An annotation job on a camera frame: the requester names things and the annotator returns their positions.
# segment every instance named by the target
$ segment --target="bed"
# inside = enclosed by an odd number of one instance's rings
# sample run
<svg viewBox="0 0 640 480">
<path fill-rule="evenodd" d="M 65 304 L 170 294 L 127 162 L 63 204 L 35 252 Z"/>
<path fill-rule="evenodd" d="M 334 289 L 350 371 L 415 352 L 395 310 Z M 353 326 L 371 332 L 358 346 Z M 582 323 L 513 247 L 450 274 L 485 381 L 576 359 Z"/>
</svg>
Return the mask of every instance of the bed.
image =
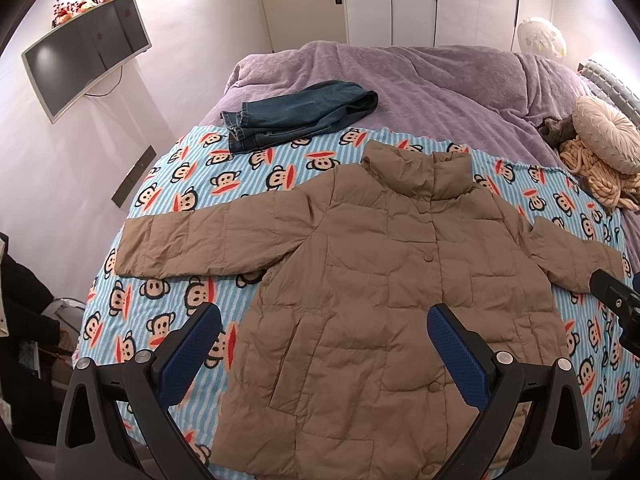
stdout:
<svg viewBox="0 0 640 480">
<path fill-rule="evenodd" d="M 321 80 L 353 80 L 380 96 L 378 109 L 336 134 L 302 139 L 254 155 L 232 156 L 220 111 L 242 101 L 297 91 Z M 248 56 L 236 66 L 212 111 L 150 171 L 129 216 L 201 208 L 267 189 L 286 190 L 332 164 L 358 162 L 375 139 L 423 153 L 471 153 L 474 179 L 532 219 L 543 215 L 579 237 L 595 236 L 623 253 L 626 281 L 637 263 L 640 229 L 618 211 L 606 211 L 578 188 L 535 126 L 571 113 L 590 90 L 579 76 L 549 60 L 489 48 L 357 48 L 314 42 L 300 50 Z M 326 164 L 317 164 L 318 160 Z M 224 186 L 218 177 L 226 174 Z M 588 220 L 593 231 L 585 229 Z M 113 273 L 120 234 L 92 284 L 76 358 L 121 362 L 158 344 L 148 328 L 163 317 L 171 328 L 201 301 L 221 308 L 225 333 L 209 353 L 185 399 L 171 413 L 194 452 L 217 478 L 248 478 L 209 464 L 220 396 L 233 362 L 234 342 L 262 275 L 190 276 L 169 280 L 119 278 Z M 565 323 L 574 367 L 590 368 L 583 396 L 593 449 L 619 433 L 640 386 L 640 360 L 622 349 L 612 314 L 593 296 L 558 287 L 554 297 Z M 110 309 L 111 301 L 124 309 Z M 142 436 L 122 406 L 127 431 Z"/>
</svg>

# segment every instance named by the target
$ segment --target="purple blanket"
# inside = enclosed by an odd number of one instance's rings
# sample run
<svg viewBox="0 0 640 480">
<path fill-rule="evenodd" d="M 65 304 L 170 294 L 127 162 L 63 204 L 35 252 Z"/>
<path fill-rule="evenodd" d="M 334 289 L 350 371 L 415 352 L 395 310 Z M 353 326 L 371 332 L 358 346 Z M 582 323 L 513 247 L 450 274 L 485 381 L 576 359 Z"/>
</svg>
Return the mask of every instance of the purple blanket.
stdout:
<svg viewBox="0 0 640 480">
<path fill-rule="evenodd" d="M 299 50 L 253 54 L 240 61 L 225 95 L 200 124 L 222 125 L 222 110 L 243 101 L 297 92 L 327 79 L 355 81 L 379 95 L 378 108 L 356 126 L 450 139 L 493 156 L 561 166 L 536 131 L 543 118 L 572 113 L 590 94 L 568 68 L 532 54 L 476 46 L 365 48 L 327 41 Z M 628 256 L 640 270 L 640 219 L 623 214 Z"/>
</svg>

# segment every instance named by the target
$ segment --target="tv screen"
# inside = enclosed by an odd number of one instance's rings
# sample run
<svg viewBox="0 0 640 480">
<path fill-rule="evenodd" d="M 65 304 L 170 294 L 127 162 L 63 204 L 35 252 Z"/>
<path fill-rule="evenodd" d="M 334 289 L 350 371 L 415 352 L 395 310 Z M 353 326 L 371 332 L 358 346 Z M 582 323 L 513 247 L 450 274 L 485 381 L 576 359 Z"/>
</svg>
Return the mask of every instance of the tv screen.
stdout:
<svg viewBox="0 0 640 480">
<path fill-rule="evenodd" d="M 54 122 L 108 73 L 151 46 L 135 0 L 109 0 L 50 31 L 23 54 Z"/>
</svg>

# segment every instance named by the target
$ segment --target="beige down jacket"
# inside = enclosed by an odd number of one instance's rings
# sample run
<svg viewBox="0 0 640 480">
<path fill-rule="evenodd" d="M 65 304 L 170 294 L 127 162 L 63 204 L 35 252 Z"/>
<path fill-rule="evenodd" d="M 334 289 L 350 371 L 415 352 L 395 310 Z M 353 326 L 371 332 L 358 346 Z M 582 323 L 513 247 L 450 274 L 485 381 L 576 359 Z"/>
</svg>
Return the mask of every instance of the beige down jacket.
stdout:
<svg viewBox="0 0 640 480">
<path fill-rule="evenodd" d="M 290 191 L 127 220 L 125 276 L 268 268 L 239 327 L 211 461 L 259 478 L 431 478 L 468 430 L 425 328 L 446 303 L 522 362 L 567 356 L 549 281 L 622 276 L 613 248 L 529 222 L 475 184 L 466 153 L 369 141 L 360 164 Z M 498 452 L 504 464 L 524 422 Z"/>
</svg>

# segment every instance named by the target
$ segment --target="blue gripper pad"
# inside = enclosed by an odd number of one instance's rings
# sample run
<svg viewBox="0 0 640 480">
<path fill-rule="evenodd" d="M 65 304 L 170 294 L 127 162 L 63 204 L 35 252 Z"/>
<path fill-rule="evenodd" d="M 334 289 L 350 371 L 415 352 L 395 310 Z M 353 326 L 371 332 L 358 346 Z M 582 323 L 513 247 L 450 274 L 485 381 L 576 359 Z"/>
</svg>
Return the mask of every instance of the blue gripper pad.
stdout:
<svg viewBox="0 0 640 480">
<path fill-rule="evenodd" d="M 427 332 L 464 401 L 484 410 L 490 397 L 484 368 L 437 306 L 427 313 Z"/>
<path fill-rule="evenodd" d="M 166 410 L 169 406 L 180 403 L 221 331 L 220 310 L 216 304 L 211 303 L 160 371 L 156 397 L 162 409 Z"/>
</svg>

